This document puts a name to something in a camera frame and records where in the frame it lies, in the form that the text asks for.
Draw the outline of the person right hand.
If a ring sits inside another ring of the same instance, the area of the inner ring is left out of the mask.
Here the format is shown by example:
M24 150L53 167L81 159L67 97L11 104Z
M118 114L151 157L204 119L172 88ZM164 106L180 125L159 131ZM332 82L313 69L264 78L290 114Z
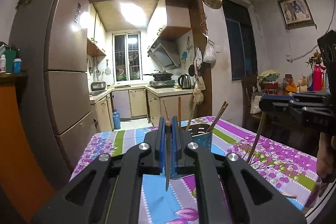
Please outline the person right hand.
M319 137L317 174L324 183L335 180L335 136L323 132Z

